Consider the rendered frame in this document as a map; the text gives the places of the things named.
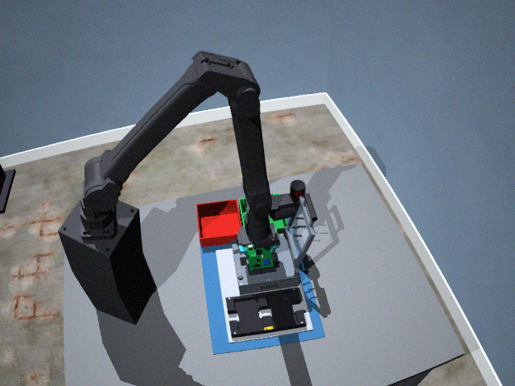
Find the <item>green circuit board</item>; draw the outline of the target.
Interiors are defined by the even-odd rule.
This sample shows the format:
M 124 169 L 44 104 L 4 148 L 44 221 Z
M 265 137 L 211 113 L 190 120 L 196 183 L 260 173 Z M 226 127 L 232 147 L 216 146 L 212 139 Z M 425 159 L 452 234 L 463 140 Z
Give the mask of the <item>green circuit board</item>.
M 246 245 L 246 248 L 250 270 L 274 267 L 273 259 L 270 254 L 270 247 L 256 248 L 255 244 L 251 244 Z

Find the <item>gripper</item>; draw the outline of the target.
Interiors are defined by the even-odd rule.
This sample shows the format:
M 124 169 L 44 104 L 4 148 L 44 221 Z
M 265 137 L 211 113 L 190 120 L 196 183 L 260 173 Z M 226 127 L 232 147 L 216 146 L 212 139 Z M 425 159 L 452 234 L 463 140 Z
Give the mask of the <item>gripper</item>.
M 263 228 L 252 228 L 248 224 L 248 235 L 246 234 L 245 227 L 240 227 L 237 232 L 240 252 L 248 257 L 246 245 L 255 244 L 256 248 L 270 247 L 270 254 L 275 249 L 280 247 L 280 240 L 278 237 L 277 229 L 275 230 L 274 223 L 270 223 L 270 231 L 268 232 L 268 223 Z

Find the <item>green bin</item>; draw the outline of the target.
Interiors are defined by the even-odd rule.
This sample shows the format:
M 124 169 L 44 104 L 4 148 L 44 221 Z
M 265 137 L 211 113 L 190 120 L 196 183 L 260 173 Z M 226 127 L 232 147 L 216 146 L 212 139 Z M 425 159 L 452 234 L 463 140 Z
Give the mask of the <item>green bin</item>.
M 239 208 L 240 208 L 240 213 L 241 213 L 242 226 L 244 227 L 245 226 L 245 214 L 247 214 L 247 208 L 245 206 L 245 198 L 239 199 Z M 269 215 L 269 218 L 270 218 L 270 215 Z M 277 229 L 278 234 L 284 233 L 284 227 L 287 226 L 286 219 L 273 221 L 270 218 L 270 223 L 274 223 L 274 226 Z

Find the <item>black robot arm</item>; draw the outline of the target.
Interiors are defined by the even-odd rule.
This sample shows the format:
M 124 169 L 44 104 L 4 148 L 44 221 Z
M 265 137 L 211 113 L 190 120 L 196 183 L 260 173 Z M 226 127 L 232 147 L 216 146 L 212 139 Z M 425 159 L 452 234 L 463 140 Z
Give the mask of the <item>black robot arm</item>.
M 246 234 L 248 224 L 263 228 L 268 223 L 269 232 L 270 218 L 276 221 L 295 216 L 289 193 L 270 194 L 260 118 L 261 89 L 249 65 L 207 51 L 198 51 L 192 59 L 182 77 L 112 150 L 86 162 L 80 199 L 82 240 L 114 238 L 114 207 L 122 184 L 194 108 L 216 92 L 228 98 L 233 119 L 247 208 Z

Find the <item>red bin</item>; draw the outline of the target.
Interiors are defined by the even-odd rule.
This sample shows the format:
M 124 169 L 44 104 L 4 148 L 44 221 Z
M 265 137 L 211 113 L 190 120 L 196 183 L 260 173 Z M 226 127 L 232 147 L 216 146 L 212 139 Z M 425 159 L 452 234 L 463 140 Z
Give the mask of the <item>red bin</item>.
M 237 199 L 200 203 L 196 210 L 201 248 L 231 244 L 237 239 L 241 227 Z

